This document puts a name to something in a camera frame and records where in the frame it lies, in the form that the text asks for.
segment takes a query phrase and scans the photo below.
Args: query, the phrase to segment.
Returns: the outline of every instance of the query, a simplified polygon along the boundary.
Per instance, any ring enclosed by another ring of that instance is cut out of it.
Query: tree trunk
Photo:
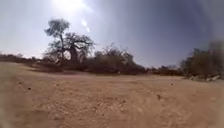
[[[62,35],[60,35],[60,40],[61,40],[61,66],[64,66],[64,39],[62,37]]]
[[[70,52],[70,56],[71,56],[71,58],[70,58],[71,68],[72,69],[77,68],[77,66],[79,65],[79,60],[78,60],[78,53],[77,53],[77,50],[76,50],[74,44],[71,45],[69,52]]]

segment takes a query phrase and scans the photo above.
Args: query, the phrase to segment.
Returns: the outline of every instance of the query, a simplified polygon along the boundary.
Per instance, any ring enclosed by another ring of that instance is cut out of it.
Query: blue sky
[[[222,39],[223,7],[222,0],[1,0],[0,51],[41,57],[51,41],[48,20],[64,18],[96,49],[115,42],[139,64],[178,64]]]

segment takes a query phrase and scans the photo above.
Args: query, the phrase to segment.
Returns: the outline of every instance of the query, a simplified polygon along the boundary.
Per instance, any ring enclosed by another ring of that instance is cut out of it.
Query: baobab tree
[[[49,28],[45,30],[48,36],[52,36],[54,41],[49,44],[45,55],[64,64],[65,52],[69,53],[71,68],[76,68],[80,62],[93,49],[93,41],[85,35],[78,35],[74,32],[66,32],[69,22],[63,19],[53,19],[49,21]]]

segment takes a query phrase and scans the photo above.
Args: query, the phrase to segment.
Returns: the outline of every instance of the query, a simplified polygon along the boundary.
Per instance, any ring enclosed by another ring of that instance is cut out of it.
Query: sun
[[[84,7],[83,0],[52,0],[57,11],[65,15],[72,15]]]

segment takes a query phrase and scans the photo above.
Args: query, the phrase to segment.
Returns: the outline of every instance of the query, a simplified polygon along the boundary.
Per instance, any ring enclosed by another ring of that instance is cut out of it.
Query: dry sand
[[[223,128],[222,81],[54,75],[0,63],[0,84],[0,128]]]

